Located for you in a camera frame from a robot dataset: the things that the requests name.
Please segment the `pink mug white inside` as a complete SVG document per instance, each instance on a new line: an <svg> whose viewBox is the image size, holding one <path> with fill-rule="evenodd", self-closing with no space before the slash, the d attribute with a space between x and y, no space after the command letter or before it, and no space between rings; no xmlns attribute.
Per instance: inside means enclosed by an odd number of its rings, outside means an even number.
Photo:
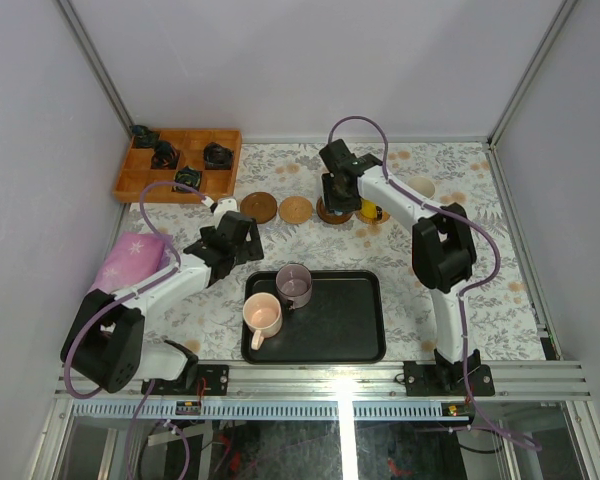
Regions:
<svg viewBox="0 0 600 480"><path fill-rule="evenodd" d="M432 199L436 192L436 186L429 178L415 176L407 181L407 185L425 198Z"/></svg>

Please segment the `light pink mug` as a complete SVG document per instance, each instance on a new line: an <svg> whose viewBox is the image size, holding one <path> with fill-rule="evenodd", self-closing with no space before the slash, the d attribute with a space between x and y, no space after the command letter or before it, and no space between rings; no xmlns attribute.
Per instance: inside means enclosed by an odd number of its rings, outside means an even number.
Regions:
<svg viewBox="0 0 600 480"><path fill-rule="evenodd" d="M252 332L250 347L259 350L265 340L276 336L283 324L282 307L276 296L261 292L251 295L243 306L243 320Z"/></svg>

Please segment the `wooden compartment tray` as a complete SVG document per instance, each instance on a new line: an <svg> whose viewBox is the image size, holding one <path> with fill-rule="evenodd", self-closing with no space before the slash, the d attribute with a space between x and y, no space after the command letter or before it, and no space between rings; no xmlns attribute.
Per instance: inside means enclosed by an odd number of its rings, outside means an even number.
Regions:
<svg viewBox="0 0 600 480"><path fill-rule="evenodd" d="M170 143L177 153L177 163L170 168L155 168L150 148L138 148L131 143L118 175L113 194L122 203L135 203L150 184L172 182L185 167L200 173L199 191L215 200L234 193L242 134L236 129L155 129L159 138ZM216 143L233 152L229 169L208 169L204 149Z"/></svg>

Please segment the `black serving tray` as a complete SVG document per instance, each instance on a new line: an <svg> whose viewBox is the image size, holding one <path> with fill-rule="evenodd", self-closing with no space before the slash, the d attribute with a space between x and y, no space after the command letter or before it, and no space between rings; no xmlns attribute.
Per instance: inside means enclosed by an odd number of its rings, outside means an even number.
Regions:
<svg viewBox="0 0 600 480"><path fill-rule="evenodd" d="M255 365L370 364L386 354L380 283L367 270L312 272L309 303L282 312L278 334L260 349L251 348L252 332L242 328L241 354Z"/></svg>

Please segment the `black green rolled item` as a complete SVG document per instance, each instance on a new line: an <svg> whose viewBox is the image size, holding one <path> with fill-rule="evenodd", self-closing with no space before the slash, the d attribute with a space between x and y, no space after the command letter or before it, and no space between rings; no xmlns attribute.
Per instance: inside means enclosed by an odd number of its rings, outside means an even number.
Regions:
<svg viewBox="0 0 600 480"><path fill-rule="evenodd" d="M199 190L201 180L201 171L185 166L176 172L174 177L176 186L173 187L173 190L179 193L190 193L191 189Z"/></svg>

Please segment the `purple glass cup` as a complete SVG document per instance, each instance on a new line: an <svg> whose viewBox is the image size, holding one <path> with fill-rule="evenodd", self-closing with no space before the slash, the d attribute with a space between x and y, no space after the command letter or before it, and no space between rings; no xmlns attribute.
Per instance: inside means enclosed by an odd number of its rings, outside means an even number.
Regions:
<svg viewBox="0 0 600 480"><path fill-rule="evenodd" d="M290 310L306 306L312 295L312 275L304 265L290 263L276 274L275 287L281 304Z"/></svg>

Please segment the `purple printed cloth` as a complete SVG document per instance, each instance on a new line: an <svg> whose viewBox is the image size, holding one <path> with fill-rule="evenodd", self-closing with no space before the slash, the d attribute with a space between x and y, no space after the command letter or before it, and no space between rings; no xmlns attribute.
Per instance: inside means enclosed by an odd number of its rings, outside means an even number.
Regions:
<svg viewBox="0 0 600 480"><path fill-rule="evenodd" d="M99 268L89 292L113 293L139 283L168 265L170 235L123 233Z"/></svg>

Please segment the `aluminium front rail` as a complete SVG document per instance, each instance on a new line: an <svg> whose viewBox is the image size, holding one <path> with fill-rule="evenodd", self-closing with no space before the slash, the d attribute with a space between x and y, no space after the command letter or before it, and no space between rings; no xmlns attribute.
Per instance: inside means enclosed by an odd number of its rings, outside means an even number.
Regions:
<svg viewBox="0 0 600 480"><path fill-rule="evenodd" d="M535 403L540 406L588 401L590 389L584 370L573 361L493 361L485 382L495 393L479 399L494 416L500 404ZM73 416L129 419L240 419L240 420L406 420L466 422L471 410L463 395L419 396L407 390L413 378L403 375L398 362L359 366L229 365L223 396L154 394L144 399L141 383L133 381L117 394L101 393L76 400L57 389L51 417Z"/></svg>

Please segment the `brown wooden coaster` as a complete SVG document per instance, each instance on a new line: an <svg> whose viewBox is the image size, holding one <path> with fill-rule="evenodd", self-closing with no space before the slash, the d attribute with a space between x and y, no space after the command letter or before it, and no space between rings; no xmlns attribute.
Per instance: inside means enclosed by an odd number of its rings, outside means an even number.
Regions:
<svg viewBox="0 0 600 480"><path fill-rule="evenodd" d="M330 213L323 202L323 198L319 197L316 202L316 212L319 218L330 225L341 225L349 221L352 217L352 213L341 213L335 214Z"/></svg>
<svg viewBox="0 0 600 480"><path fill-rule="evenodd" d="M275 218L277 201L267 192L254 192L247 195L240 203L240 212L264 224Z"/></svg>

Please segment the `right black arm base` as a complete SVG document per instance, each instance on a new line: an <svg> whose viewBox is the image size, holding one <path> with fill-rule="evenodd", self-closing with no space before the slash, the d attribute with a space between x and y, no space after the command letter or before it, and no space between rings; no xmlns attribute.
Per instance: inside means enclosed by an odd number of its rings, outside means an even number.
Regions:
<svg viewBox="0 0 600 480"><path fill-rule="evenodd" d="M474 397L495 395L491 369L482 363L478 349L474 349L466 361L455 363L450 363L437 351L434 351L433 363L404 361L403 371L394 377L394 382L403 386L408 396L468 397L465 379L468 379Z"/></svg>

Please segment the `woven rattan coaster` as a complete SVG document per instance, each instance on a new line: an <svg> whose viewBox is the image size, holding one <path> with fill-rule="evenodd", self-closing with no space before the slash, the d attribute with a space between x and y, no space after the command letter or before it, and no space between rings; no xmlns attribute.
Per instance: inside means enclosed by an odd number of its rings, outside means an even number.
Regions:
<svg viewBox="0 0 600 480"><path fill-rule="evenodd" d="M390 219L390 215L381 208L376 209L376 216L374 218L366 217L362 211L357 211L355 216L361 222L369 225L379 225Z"/></svg>
<svg viewBox="0 0 600 480"><path fill-rule="evenodd" d="M280 218L289 224L299 225L309 220L313 213L311 202L305 197L290 196L279 206Z"/></svg>

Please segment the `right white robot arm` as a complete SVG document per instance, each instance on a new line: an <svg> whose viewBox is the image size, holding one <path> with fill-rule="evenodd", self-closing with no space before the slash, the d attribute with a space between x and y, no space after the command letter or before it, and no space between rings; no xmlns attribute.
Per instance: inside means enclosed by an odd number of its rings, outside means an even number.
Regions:
<svg viewBox="0 0 600 480"><path fill-rule="evenodd" d="M442 206L383 167L372 154L358 157L335 140L319 151L323 202L330 213L352 213L367 200L411 231L412 269L431 293L437 330L436 353L447 363L436 369L438 387L458 394L472 373L463 360L463 331L458 294L468 284L477 254L460 205Z"/></svg>

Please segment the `yellow mug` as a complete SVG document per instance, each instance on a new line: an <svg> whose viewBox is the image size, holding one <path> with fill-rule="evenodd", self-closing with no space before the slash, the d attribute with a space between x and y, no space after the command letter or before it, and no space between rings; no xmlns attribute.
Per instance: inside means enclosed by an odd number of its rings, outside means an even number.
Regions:
<svg viewBox="0 0 600 480"><path fill-rule="evenodd" d="M361 209L359 211L362 211L366 217L374 218L376 216L377 208L380 208L380 207L378 207L373 202L370 202L366 199L362 199L361 200Z"/></svg>

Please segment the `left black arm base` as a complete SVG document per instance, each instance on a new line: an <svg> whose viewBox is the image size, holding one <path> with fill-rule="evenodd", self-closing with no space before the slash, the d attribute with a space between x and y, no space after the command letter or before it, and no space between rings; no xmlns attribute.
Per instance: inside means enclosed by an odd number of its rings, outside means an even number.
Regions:
<svg viewBox="0 0 600 480"><path fill-rule="evenodd" d="M226 364L197 364L186 367L182 395L221 397L228 393L230 367Z"/></svg>

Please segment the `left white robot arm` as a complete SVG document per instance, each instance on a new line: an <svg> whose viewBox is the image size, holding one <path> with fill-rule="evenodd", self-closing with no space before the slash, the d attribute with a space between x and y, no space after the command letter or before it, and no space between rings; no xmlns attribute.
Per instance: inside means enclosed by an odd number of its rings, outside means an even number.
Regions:
<svg viewBox="0 0 600 480"><path fill-rule="evenodd" d="M154 381L155 390L192 392L199 381L198 357L172 340L144 340L146 323L178 302L227 277L239 266L264 258L257 221L240 212L224 213L215 226L176 254L176 261L117 293L100 289L83 299L61 350L66 390L87 399L71 382L73 371L117 393L134 380Z"/></svg>

